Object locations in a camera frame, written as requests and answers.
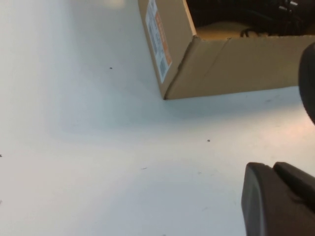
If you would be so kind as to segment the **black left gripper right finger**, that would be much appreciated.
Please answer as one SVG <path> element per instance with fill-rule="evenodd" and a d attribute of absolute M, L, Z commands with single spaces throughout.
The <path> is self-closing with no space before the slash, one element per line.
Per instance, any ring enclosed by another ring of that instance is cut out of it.
<path fill-rule="evenodd" d="M 310 208 L 315 208 L 315 177 L 286 162 L 276 162 L 273 170 Z"/>

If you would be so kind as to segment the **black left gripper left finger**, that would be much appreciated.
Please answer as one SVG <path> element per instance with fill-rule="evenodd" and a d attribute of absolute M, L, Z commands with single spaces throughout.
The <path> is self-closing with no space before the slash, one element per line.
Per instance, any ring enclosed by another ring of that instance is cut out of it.
<path fill-rule="evenodd" d="M 273 167 L 248 163 L 241 206 L 248 236 L 313 236 L 315 209 L 308 208 Z"/>

